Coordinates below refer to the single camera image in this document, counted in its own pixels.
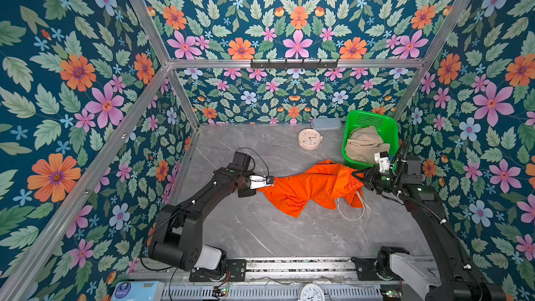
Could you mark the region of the orange shorts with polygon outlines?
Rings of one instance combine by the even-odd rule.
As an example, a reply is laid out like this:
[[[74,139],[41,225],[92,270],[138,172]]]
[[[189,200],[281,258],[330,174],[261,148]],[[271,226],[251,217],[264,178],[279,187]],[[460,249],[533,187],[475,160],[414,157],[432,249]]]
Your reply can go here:
[[[363,208],[363,173],[326,160],[302,174],[275,177],[274,184],[259,188],[267,200],[281,212],[297,218],[312,201],[335,210],[337,199],[345,199],[352,208]]]

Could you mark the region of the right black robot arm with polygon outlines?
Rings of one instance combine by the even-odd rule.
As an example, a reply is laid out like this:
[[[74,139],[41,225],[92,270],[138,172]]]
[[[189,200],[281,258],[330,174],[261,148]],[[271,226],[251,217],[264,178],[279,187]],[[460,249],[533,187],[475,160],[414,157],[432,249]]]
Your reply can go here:
[[[438,274],[421,266],[402,247],[381,247],[375,262],[377,275],[399,277],[422,300],[505,300],[501,286],[490,283],[476,267],[447,219],[437,191],[425,185],[421,160],[404,142],[394,156],[375,153],[375,163],[363,171],[366,189],[391,193],[411,214],[429,245]]]

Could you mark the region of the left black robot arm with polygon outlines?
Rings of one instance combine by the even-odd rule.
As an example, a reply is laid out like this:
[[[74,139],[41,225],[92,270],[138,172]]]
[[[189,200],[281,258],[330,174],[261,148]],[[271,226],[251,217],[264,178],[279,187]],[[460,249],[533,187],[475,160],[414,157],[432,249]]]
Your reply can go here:
[[[217,277],[227,273],[227,255],[222,249],[205,245],[203,223],[228,196],[254,196],[257,190],[274,184],[270,174],[256,174],[249,168],[252,156],[236,151],[226,167],[214,170],[212,178],[189,199],[167,204],[149,232],[149,259],[184,271],[205,270]]]

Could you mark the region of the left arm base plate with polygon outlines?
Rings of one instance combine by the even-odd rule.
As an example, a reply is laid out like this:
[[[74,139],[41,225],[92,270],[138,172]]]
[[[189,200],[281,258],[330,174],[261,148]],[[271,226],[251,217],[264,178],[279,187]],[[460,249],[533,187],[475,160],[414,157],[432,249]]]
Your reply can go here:
[[[247,271],[245,259],[227,259],[221,261],[214,270],[194,268],[190,272],[189,282],[244,282]]]

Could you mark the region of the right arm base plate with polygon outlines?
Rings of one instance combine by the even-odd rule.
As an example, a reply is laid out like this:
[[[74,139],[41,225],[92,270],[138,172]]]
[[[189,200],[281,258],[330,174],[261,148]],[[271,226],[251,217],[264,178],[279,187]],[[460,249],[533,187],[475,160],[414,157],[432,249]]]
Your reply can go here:
[[[359,281],[390,281],[393,279],[385,261],[382,259],[352,257],[351,261],[355,265],[355,272]]]

